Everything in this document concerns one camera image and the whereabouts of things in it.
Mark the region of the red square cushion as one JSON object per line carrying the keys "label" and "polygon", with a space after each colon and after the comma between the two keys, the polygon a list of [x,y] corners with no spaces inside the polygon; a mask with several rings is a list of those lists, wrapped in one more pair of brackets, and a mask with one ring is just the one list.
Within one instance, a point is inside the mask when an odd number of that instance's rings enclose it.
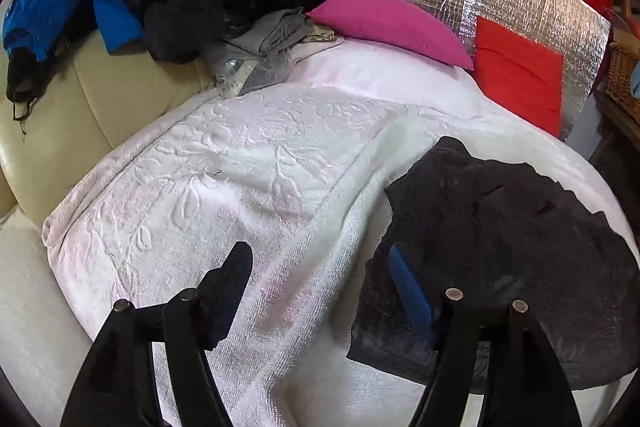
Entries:
{"label": "red square cushion", "polygon": [[487,98],[557,138],[563,57],[503,26],[476,20],[474,79]]}

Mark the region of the grey clothes pile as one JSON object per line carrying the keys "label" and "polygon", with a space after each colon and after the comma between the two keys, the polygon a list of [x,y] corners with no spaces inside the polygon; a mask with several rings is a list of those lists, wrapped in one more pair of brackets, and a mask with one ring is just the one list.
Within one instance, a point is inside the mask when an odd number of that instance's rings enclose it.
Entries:
{"label": "grey clothes pile", "polygon": [[228,100],[285,82],[297,63],[343,41],[301,9],[281,10],[262,17],[242,35],[206,46],[203,57],[218,94]]}

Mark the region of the cream leather sofa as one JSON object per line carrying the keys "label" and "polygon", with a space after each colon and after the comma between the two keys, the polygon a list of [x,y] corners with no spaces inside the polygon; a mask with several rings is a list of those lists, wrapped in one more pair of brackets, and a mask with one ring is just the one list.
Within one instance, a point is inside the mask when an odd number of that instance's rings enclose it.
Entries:
{"label": "cream leather sofa", "polygon": [[49,268],[41,225],[104,156],[213,86],[203,60],[114,55],[94,32],[65,52],[25,124],[1,102],[1,402],[41,426],[61,420],[90,340]]}

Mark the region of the wooden side shelf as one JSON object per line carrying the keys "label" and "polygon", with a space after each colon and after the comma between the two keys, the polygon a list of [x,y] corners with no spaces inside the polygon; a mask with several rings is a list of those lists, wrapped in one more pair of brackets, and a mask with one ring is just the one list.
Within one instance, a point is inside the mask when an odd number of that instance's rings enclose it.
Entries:
{"label": "wooden side shelf", "polygon": [[611,187],[639,237],[639,125],[605,92],[594,92],[602,140],[589,161]]}

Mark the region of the black quilted jacket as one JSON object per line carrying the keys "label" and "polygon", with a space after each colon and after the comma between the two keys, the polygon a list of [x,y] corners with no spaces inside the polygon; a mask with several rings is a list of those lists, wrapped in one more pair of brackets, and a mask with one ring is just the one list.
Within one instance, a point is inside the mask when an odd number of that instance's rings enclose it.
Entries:
{"label": "black quilted jacket", "polygon": [[422,285],[478,307],[521,299],[570,387],[639,364],[639,267],[602,212],[526,164],[478,159],[445,136],[386,188],[392,220],[366,266],[348,355],[419,384],[435,352],[414,332],[388,271],[399,246]]}

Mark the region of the magenta pillow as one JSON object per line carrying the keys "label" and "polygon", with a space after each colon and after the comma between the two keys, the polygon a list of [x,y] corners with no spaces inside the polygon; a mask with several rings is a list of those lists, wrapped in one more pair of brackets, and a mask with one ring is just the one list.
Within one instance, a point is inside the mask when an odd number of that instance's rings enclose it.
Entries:
{"label": "magenta pillow", "polygon": [[307,15],[345,37],[390,44],[467,70],[474,67],[445,23],[406,0],[326,0]]}

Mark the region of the white pink embossed blanket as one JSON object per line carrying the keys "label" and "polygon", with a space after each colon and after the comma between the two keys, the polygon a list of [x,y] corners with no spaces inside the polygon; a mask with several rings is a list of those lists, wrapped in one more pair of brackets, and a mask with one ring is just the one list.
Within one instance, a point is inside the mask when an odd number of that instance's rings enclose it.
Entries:
{"label": "white pink embossed blanket", "polygon": [[281,84],[203,93],[106,156],[44,221],[51,269],[88,335],[113,303],[164,303],[253,249],[229,336],[208,359],[238,426],[405,426],[422,389],[346,357],[384,188],[444,135],[560,182],[631,228],[582,156],[497,105],[459,67],[347,40]]}

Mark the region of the wicker basket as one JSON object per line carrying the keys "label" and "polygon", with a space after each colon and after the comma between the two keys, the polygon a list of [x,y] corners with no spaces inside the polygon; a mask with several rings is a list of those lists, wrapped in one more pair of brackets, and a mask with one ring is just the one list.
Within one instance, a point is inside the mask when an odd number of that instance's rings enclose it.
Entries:
{"label": "wicker basket", "polygon": [[639,122],[639,99],[632,94],[631,77],[639,65],[639,53],[613,42],[605,92],[635,121]]}

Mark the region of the blue jacket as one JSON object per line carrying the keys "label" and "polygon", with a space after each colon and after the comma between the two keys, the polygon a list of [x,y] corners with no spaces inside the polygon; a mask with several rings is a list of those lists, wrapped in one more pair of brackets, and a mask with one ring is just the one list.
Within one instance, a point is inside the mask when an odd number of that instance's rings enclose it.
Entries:
{"label": "blue jacket", "polygon": [[122,0],[13,0],[3,22],[3,47],[29,50],[44,61],[81,2],[89,3],[107,52],[143,38],[143,27]]}

